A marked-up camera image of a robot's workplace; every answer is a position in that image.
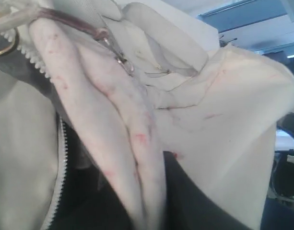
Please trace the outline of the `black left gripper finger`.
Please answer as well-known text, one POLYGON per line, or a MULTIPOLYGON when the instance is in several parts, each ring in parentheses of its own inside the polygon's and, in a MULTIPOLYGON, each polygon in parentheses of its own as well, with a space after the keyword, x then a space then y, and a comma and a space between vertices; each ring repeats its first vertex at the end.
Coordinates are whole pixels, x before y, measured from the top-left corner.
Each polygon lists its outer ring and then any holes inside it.
POLYGON ((254 200, 248 186, 219 187, 206 195, 173 153, 163 152, 167 184, 167 230, 259 230, 264 198, 254 200))

